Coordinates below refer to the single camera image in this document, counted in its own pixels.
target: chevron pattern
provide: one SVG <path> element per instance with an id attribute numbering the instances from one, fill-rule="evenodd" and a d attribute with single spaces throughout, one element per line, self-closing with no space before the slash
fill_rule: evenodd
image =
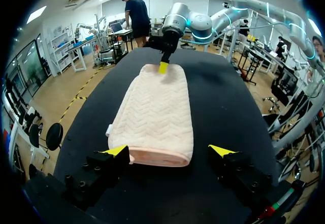
<path id="1" fill-rule="evenodd" d="M 129 86 L 108 139 L 109 148 L 122 145 L 193 153 L 193 129 L 185 73 L 169 65 L 165 74 L 147 64 Z"/>

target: yellow gripper tip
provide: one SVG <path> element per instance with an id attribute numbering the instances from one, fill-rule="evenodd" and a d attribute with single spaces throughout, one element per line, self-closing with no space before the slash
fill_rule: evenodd
<path id="1" fill-rule="evenodd" d="M 167 71 L 167 67 L 168 67 L 168 63 L 161 61 L 158 72 L 161 73 L 161 74 L 165 74 L 166 71 Z"/>

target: ceiling light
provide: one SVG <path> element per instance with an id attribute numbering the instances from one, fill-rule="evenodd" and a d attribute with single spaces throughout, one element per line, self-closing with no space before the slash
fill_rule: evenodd
<path id="1" fill-rule="evenodd" d="M 29 24 L 31 21 L 33 21 L 34 19 L 41 16 L 42 13 L 44 12 L 45 8 L 46 8 L 46 6 L 44 6 L 42 8 L 39 8 L 37 11 L 34 11 L 33 13 L 31 13 L 28 20 L 27 20 L 27 24 Z"/>
<path id="2" fill-rule="evenodd" d="M 308 20 L 309 20 L 311 26 L 313 27 L 315 33 L 317 33 L 318 35 L 320 35 L 322 37 L 321 32 L 320 32 L 319 28 L 317 27 L 316 23 L 309 18 L 308 18 Z"/>

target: yellow black warning tape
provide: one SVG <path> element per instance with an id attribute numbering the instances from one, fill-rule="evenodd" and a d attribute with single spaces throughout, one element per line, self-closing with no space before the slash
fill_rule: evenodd
<path id="1" fill-rule="evenodd" d="M 69 106 L 66 108 L 66 110 L 64 111 L 62 117 L 60 118 L 59 123 L 61 123 L 62 119 L 64 118 L 65 114 L 67 113 L 68 109 L 70 108 L 70 106 L 72 105 L 73 101 L 80 99 L 80 100 L 86 100 L 87 97 L 79 97 L 78 95 L 80 94 L 80 92 L 83 90 L 84 87 L 86 87 L 86 85 L 91 81 L 91 79 L 101 70 L 103 69 L 103 67 L 99 68 L 91 77 L 90 79 L 81 87 L 81 89 L 78 91 L 78 93 L 76 94 L 76 96 L 73 98 L 73 100 L 70 102 Z"/>
<path id="2" fill-rule="evenodd" d="M 64 111 L 62 117 L 60 118 L 59 123 L 61 123 L 62 119 L 64 118 L 65 114 L 67 113 L 67 111 L 69 110 L 70 106 L 72 105 L 73 101 L 75 101 L 76 98 L 74 97 L 73 100 L 70 102 L 69 106 L 66 108 L 66 110 Z"/>
<path id="3" fill-rule="evenodd" d="M 91 79 L 101 70 L 103 69 L 103 67 L 99 68 L 97 72 L 94 73 L 94 75 L 92 75 L 90 77 L 90 79 L 81 87 L 81 89 L 78 91 L 78 93 L 76 94 L 76 97 L 80 94 L 80 92 L 83 90 L 84 87 L 86 87 L 86 85 L 91 81 Z"/>
<path id="4" fill-rule="evenodd" d="M 88 97 L 76 97 L 76 99 L 78 99 L 78 100 L 86 100 Z"/>

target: yellow clamp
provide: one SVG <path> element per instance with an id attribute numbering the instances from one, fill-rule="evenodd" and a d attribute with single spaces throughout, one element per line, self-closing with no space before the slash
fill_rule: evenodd
<path id="1" fill-rule="evenodd" d="M 212 149 L 214 149 L 222 158 L 224 155 L 229 154 L 229 153 L 237 153 L 231 150 L 227 150 L 227 149 L 223 149 L 217 146 L 214 146 L 212 144 L 209 144 L 209 147 L 211 147 Z"/>
<path id="2" fill-rule="evenodd" d="M 161 61 L 158 72 L 161 74 L 165 74 L 167 71 L 167 67 L 168 67 L 168 63 Z"/>
<path id="3" fill-rule="evenodd" d="M 112 154 L 114 157 L 117 156 L 119 154 L 119 152 L 122 151 L 122 149 L 124 149 L 127 145 L 123 145 L 114 149 L 108 149 L 106 151 L 102 151 L 100 153 L 109 153 Z"/>

